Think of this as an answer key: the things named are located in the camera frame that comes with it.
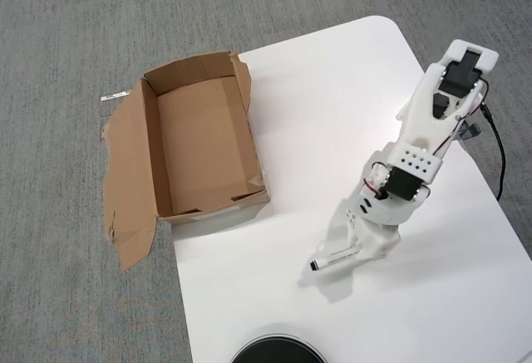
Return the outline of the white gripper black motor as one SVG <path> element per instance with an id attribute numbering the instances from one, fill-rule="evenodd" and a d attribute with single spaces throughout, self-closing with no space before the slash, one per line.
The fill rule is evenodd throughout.
<path id="1" fill-rule="evenodd" d="M 347 247 L 358 251 L 359 261 L 373 261 L 384 258 L 400 241 L 398 225 L 381 225 L 357 216 L 348 209 Z"/>

